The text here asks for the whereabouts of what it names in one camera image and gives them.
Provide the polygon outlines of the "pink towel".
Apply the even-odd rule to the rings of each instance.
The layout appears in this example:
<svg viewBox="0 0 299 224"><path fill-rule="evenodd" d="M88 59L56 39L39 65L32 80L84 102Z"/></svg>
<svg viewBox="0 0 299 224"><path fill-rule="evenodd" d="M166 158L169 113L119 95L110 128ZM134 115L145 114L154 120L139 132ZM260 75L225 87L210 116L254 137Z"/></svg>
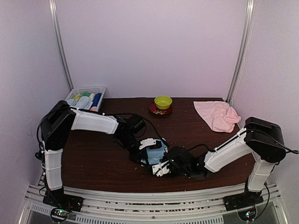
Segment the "pink towel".
<svg viewBox="0 0 299 224"><path fill-rule="evenodd" d="M214 132L231 133L241 117L235 109L223 101L194 101L198 115Z"/></svg>

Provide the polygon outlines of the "red floral plate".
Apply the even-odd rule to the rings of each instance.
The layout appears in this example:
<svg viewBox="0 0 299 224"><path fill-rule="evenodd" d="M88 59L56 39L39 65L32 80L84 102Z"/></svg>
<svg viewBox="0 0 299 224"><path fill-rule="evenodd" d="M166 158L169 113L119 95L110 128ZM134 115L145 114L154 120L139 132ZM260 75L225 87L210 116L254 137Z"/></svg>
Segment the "red floral plate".
<svg viewBox="0 0 299 224"><path fill-rule="evenodd" d="M172 106L170 106L169 108L167 109L159 109L157 108L156 104L154 102L150 103L149 105L149 111L155 115L168 115L172 112Z"/></svg>

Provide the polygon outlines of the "blue polka dot towel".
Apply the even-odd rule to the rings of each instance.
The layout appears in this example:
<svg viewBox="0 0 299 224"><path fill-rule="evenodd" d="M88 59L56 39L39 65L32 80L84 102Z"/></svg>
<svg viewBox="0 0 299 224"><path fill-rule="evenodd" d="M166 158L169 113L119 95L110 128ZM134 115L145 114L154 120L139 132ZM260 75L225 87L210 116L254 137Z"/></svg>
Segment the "blue polka dot towel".
<svg viewBox="0 0 299 224"><path fill-rule="evenodd" d="M163 156L165 152L168 152L168 147L162 141L163 148L161 149L149 149L145 148L145 163L147 165L154 165L158 163L162 163Z"/></svg>

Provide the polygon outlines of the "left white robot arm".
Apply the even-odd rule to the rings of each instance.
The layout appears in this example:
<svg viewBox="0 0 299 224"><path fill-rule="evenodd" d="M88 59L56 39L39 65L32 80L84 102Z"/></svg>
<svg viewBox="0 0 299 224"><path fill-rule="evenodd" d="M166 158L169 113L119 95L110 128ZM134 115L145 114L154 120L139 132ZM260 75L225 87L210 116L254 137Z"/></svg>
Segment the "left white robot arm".
<svg viewBox="0 0 299 224"><path fill-rule="evenodd" d="M83 199L64 193L62 181L62 153L71 131L85 130L113 135L120 145L128 150L129 159L137 164L147 164L142 144L136 134L145 127L145 118L129 113L99 114L71 107L59 101L40 121L36 135L39 151L35 157L41 161L45 173L46 190L43 203L63 209L79 211Z"/></svg>

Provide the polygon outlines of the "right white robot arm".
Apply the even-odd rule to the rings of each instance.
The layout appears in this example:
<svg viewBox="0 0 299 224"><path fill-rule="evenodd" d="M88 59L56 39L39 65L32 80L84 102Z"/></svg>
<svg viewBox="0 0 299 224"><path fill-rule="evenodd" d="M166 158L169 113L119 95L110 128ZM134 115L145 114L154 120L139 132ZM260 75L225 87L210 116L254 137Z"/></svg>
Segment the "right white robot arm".
<svg viewBox="0 0 299 224"><path fill-rule="evenodd" d="M251 153L258 155L254 168L246 180L244 192L223 198L226 210L236 210L263 202L263 186L276 164L287 153L298 154L284 145L279 125L249 117L245 126L231 139L214 149L194 157L189 149L173 147L164 153L164 161L156 166L156 176L183 174L198 180L220 171L224 166Z"/></svg>

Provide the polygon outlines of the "green plastic bowl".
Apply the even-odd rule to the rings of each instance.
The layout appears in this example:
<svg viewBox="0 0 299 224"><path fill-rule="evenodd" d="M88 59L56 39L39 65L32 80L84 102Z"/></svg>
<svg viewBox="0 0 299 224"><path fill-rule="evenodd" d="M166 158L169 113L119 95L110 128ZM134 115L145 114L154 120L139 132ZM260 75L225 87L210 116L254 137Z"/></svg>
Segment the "green plastic bowl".
<svg viewBox="0 0 299 224"><path fill-rule="evenodd" d="M154 99L154 103L157 108L161 110L166 110L171 106L172 98L168 96L158 96Z"/></svg>

